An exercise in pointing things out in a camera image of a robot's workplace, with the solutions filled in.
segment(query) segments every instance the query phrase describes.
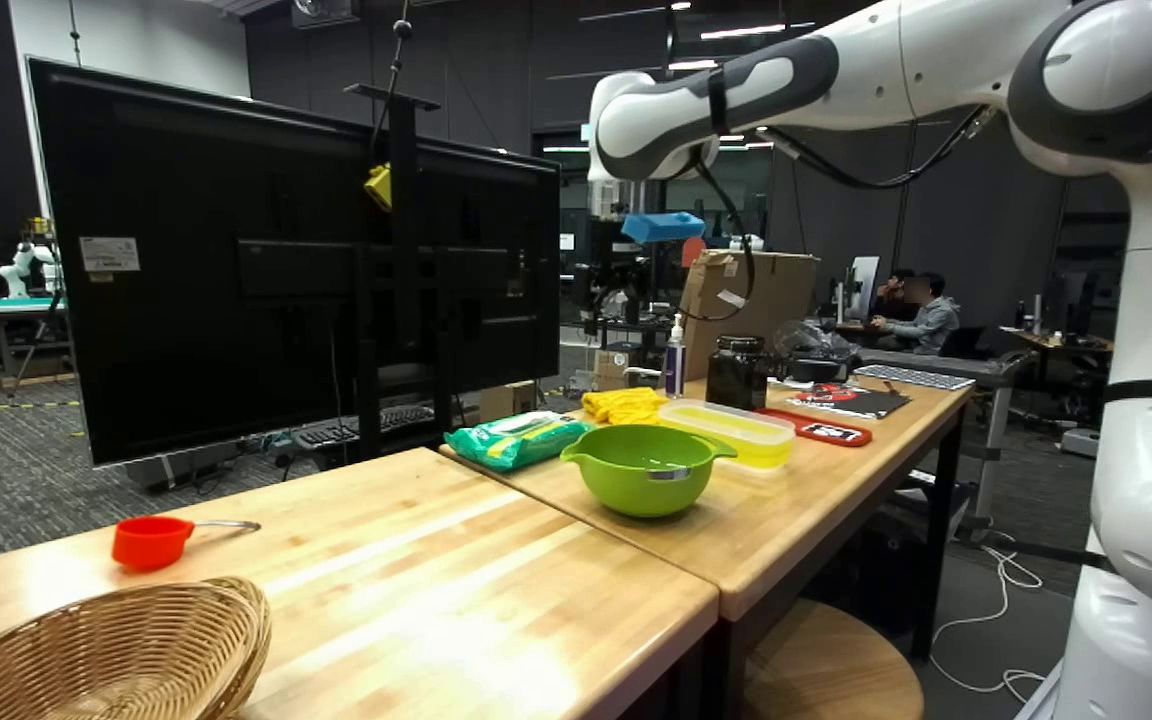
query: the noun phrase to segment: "black monitor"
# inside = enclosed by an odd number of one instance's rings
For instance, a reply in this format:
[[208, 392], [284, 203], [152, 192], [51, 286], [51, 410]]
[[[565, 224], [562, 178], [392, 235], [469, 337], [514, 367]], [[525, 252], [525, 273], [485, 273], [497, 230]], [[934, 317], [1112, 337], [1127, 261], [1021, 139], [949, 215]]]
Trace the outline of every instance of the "black monitor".
[[34, 82], [97, 463], [357, 410], [360, 329], [444, 392], [555, 372], [553, 169], [422, 139], [396, 286], [370, 129], [59, 62]]

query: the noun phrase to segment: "woven basket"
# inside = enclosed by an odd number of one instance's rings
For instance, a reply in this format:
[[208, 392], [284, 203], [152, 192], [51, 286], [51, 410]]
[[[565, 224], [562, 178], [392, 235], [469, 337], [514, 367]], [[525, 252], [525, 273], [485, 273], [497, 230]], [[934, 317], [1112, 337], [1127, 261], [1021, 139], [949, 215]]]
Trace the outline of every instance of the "woven basket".
[[0, 720], [233, 716], [266, 651], [266, 594], [235, 577], [92, 594], [0, 634]]

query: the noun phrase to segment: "workstation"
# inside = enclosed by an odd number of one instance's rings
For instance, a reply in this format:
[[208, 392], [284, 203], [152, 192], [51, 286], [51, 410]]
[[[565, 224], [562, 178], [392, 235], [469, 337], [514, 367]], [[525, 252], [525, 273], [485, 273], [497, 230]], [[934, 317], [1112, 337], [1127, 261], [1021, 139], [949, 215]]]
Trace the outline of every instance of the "workstation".
[[0, 716], [1152, 716], [1115, 27], [0, 0]]

